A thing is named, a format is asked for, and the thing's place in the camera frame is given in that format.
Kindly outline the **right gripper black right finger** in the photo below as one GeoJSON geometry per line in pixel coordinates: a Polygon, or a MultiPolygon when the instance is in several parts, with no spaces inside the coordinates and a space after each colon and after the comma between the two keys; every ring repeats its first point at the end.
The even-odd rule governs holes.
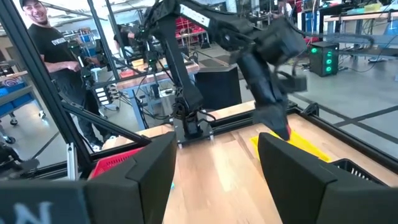
{"type": "Polygon", "coordinates": [[[397,187],[353,161],[325,162],[269,133],[258,151],[283,223],[397,224],[397,187]]]}

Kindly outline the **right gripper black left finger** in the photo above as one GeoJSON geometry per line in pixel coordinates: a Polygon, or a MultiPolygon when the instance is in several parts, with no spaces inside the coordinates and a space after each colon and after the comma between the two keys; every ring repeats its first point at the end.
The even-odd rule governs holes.
{"type": "Polygon", "coordinates": [[[163,223],[175,173],[177,140],[168,132],[86,184],[95,224],[163,223]]]}

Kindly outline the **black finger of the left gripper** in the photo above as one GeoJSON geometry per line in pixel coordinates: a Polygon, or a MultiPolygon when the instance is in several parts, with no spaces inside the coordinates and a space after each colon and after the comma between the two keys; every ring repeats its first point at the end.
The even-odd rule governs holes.
{"type": "Polygon", "coordinates": [[[264,124],[285,141],[290,139],[290,126],[283,106],[257,106],[253,112],[253,121],[264,124]]]}

